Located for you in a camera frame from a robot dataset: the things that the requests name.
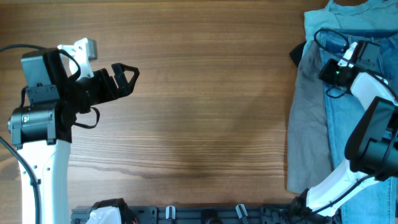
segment wood grain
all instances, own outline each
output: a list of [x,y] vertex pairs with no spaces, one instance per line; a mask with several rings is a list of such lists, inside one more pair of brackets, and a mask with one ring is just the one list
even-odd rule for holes
[[[70,208],[289,202],[286,130],[304,40],[303,12],[326,1],[0,5],[0,45],[97,40],[97,70],[141,71],[134,93],[98,105],[97,128],[73,128]],[[20,57],[0,54],[0,134],[25,85]],[[79,116],[92,123],[92,114]],[[21,222],[17,162],[0,148],[0,223]]]

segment metal base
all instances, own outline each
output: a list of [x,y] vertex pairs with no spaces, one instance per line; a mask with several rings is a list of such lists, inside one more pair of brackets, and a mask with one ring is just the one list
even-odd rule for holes
[[[263,205],[260,207],[246,207],[248,216],[247,224],[290,224],[287,217],[290,204]],[[155,206],[129,207],[138,217],[138,224],[207,224],[209,220],[202,214],[213,210],[223,224],[242,224],[235,207],[183,207],[176,208],[175,220],[166,219],[166,208]],[[90,217],[90,209],[73,209],[71,224],[85,224]],[[336,215],[330,218],[328,224],[341,223]],[[311,221],[300,221],[301,217],[292,217],[294,224],[313,224]]]

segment gray fabric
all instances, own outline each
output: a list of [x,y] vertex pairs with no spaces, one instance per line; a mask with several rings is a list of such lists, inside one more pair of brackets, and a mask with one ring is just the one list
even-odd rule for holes
[[298,65],[287,131],[287,190],[302,193],[333,170],[319,47],[312,42]]

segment light blue fabric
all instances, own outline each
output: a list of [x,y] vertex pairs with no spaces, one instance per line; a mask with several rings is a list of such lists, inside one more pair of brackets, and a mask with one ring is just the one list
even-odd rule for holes
[[[385,77],[391,81],[391,87],[398,93],[398,34],[397,32],[375,31],[347,31],[340,32],[346,35],[349,42],[370,40],[380,44],[378,66]],[[328,50],[341,53],[345,41],[332,32],[321,32],[318,40]],[[326,64],[332,56],[321,50],[322,64]],[[342,94],[341,90],[332,90],[331,95]],[[334,166],[338,166],[344,157],[346,142],[361,119],[364,109],[352,95],[345,95],[333,99],[325,95],[325,108],[328,120],[330,151]],[[357,223],[394,223],[396,198],[396,179],[388,179],[364,189],[341,207],[341,216],[344,224]]]
[[314,33],[322,28],[345,30],[397,30],[398,0],[368,0],[359,6],[340,6],[330,0],[324,9],[304,13],[304,53]]

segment wooden tabletop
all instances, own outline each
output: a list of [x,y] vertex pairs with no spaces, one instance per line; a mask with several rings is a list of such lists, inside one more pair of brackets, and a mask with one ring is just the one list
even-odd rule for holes
[[[141,71],[133,94],[97,106],[97,128],[72,128],[70,208],[116,197],[156,206],[286,203],[295,196],[285,189],[297,73],[289,52],[304,41],[303,13],[325,4],[2,4],[0,45],[56,47],[88,37],[98,44],[94,70],[112,73],[121,62]],[[0,135],[8,141],[26,51],[0,54]],[[20,223],[19,169],[3,146],[0,202],[0,223]]]

